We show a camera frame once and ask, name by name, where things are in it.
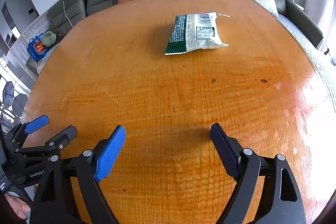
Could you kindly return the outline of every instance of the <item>sofa armrest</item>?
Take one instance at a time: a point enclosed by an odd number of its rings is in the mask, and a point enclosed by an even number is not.
[[[285,0],[287,18],[293,22],[310,40],[314,47],[323,43],[323,33],[320,28],[291,0]]]

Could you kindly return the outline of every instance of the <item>green and white snack bag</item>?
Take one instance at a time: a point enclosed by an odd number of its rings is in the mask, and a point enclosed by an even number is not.
[[[165,55],[182,54],[200,48],[229,46],[223,44],[219,38],[216,18],[216,13],[176,16]]]

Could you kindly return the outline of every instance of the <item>wooden table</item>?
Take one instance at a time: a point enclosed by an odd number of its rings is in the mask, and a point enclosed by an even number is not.
[[[216,20],[229,47],[165,56],[175,16],[205,12],[230,15]],[[24,121],[41,114],[50,123],[27,146],[72,124],[78,136],[63,157],[125,127],[125,145],[100,184],[121,224],[216,222],[235,183],[209,138],[215,122],[259,155],[286,156],[308,223],[336,188],[325,87],[297,41],[252,0],[134,0],[89,16],[36,81]],[[74,189],[89,222],[76,181]]]

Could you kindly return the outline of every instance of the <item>gray quilted blanket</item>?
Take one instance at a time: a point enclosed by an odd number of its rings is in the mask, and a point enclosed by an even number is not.
[[[315,65],[316,70],[327,89],[328,97],[334,106],[336,114],[336,67],[331,64],[330,60],[328,60],[322,52],[318,51],[310,43],[308,38],[287,17],[279,14],[278,20],[296,38],[307,53],[311,62]]]

